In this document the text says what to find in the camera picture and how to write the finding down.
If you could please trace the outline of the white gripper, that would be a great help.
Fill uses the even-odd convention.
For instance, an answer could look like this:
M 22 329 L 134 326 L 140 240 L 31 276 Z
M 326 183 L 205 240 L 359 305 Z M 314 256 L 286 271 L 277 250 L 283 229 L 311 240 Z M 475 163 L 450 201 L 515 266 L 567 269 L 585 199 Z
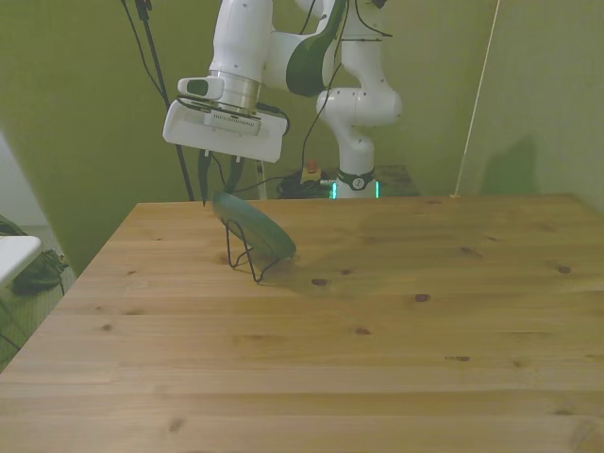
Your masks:
M 261 113 L 245 117 L 202 109 L 176 100 L 170 106 L 162 136 L 168 143 L 200 149 L 197 174 L 203 206 L 209 196 L 210 151 L 232 157 L 226 191 L 234 192 L 243 173 L 243 158 L 274 163 L 279 160 L 287 120 Z

